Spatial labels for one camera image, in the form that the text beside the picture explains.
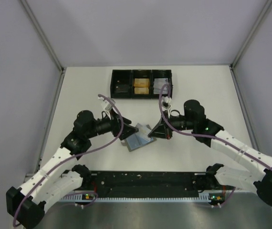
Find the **gold credit card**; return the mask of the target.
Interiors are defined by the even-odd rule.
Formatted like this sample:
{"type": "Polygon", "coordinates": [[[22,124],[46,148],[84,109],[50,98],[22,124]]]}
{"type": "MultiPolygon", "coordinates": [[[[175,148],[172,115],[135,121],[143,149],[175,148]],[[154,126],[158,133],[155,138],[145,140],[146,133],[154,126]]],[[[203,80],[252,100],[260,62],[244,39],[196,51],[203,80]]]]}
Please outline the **gold credit card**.
{"type": "Polygon", "coordinates": [[[134,88],[135,94],[149,94],[149,88],[147,87],[135,87],[134,88]]]}

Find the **grey card holder wallet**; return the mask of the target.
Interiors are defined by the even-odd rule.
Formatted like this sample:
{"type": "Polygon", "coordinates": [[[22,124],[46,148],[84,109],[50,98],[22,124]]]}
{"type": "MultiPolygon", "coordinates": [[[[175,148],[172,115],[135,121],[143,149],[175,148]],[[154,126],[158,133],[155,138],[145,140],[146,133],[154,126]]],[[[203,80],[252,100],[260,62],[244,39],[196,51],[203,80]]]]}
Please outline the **grey card holder wallet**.
{"type": "Polygon", "coordinates": [[[136,134],[131,135],[130,137],[128,137],[127,139],[121,141],[121,145],[126,147],[128,149],[129,152],[138,150],[142,147],[147,146],[148,144],[151,144],[153,142],[155,142],[157,139],[156,138],[141,138],[136,134]]]}

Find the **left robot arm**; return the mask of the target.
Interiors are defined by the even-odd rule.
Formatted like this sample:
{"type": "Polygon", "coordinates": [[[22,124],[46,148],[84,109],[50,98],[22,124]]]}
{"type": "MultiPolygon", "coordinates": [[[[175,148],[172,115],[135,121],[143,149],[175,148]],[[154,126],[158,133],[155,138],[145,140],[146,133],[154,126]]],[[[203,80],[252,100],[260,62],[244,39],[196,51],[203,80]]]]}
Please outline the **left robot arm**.
{"type": "Polygon", "coordinates": [[[79,163],[92,145],[90,139],[112,133],[115,139],[124,140],[138,132],[131,123],[113,109],[103,111],[101,119],[95,119],[88,110],[79,112],[72,132],[51,159],[28,181],[6,192],[7,212],[13,216],[13,226],[36,227],[53,204],[90,183],[90,170],[79,163]]]}

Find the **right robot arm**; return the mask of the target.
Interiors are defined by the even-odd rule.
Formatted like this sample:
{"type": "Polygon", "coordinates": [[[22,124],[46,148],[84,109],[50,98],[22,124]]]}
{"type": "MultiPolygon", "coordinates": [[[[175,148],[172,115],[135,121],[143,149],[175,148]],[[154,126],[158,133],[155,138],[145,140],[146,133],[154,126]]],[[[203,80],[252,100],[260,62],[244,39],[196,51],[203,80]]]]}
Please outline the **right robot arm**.
{"type": "Polygon", "coordinates": [[[244,170],[223,164],[207,168],[220,185],[232,186],[256,194],[264,203],[272,207],[272,156],[244,144],[221,125],[205,115],[204,107],[197,100],[184,103],[184,114],[171,115],[171,98],[162,97],[158,101],[161,119],[149,136],[171,139],[173,132],[190,135],[198,142],[223,153],[244,170]]]}

